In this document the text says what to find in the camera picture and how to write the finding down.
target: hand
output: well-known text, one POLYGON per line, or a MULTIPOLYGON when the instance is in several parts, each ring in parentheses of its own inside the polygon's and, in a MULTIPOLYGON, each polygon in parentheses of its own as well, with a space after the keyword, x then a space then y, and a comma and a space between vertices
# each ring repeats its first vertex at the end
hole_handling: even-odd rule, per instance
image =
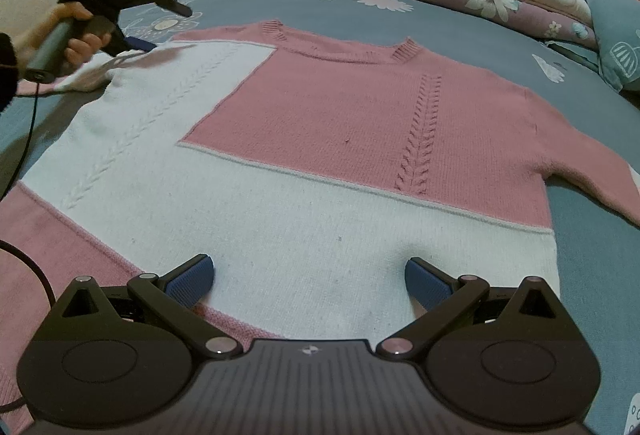
MULTIPOLYGON (((70 16, 76 20, 89 20, 93 15, 80 2, 58 4, 47 11, 39 24, 14 39, 15 55, 18 59, 20 74, 24 72, 33 54, 58 22, 70 16)), ((72 38, 65 49, 65 59, 75 70, 88 62, 110 40, 111 35, 108 33, 102 37, 98 37, 95 34, 85 34, 81 40, 72 38)))

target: person's arm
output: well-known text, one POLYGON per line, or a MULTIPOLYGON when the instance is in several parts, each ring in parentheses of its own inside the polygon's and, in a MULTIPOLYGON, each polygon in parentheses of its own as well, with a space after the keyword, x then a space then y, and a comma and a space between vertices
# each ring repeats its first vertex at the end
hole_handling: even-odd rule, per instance
MULTIPOLYGON (((13 44, 6 34, 0 34, 0 112, 14 97, 18 80, 38 47, 60 20, 69 17, 88 20, 92 14, 79 2, 58 4, 47 11, 40 22, 17 36, 13 44)), ((88 62, 110 39, 109 34, 100 38, 95 34, 85 34, 81 40, 72 38, 65 49, 65 59, 76 69, 88 62)))

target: sweater sleeve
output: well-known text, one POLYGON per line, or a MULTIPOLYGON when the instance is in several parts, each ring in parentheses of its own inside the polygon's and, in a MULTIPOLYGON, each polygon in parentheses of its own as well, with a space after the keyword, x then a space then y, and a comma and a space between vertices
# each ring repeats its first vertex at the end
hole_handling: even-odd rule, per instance
POLYGON ((0 32, 0 112, 14 98, 18 88, 18 67, 11 39, 0 32))
POLYGON ((562 176, 640 225, 640 175, 620 155, 576 130, 543 98, 528 89, 526 94, 542 176, 562 176))

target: pink sleeve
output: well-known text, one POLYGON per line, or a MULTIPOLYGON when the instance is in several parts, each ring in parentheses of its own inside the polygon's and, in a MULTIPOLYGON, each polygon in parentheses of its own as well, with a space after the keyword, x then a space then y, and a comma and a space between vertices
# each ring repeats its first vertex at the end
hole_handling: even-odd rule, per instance
POLYGON ((640 176, 620 155, 576 130, 544 99, 526 92, 542 176, 562 176, 640 225, 640 176))
POLYGON ((262 34, 260 23, 187 30, 176 34, 172 41, 175 40, 240 40, 269 43, 269 40, 262 34))

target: triangular cutout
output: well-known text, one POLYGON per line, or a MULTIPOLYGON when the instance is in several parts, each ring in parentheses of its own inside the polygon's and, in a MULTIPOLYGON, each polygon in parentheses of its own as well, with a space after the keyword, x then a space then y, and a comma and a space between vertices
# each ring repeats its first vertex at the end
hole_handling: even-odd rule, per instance
POLYGON ((538 289, 532 289, 529 291, 522 307, 520 307, 520 313, 551 319, 556 317, 554 312, 551 310, 551 307, 546 302, 545 297, 538 289))
POLYGON ((79 289, 66 307, 63 318, 72 318, 75 316, 86 316, 98 312, 98 307, 91 297, 91 293, 86 289, 79 289))

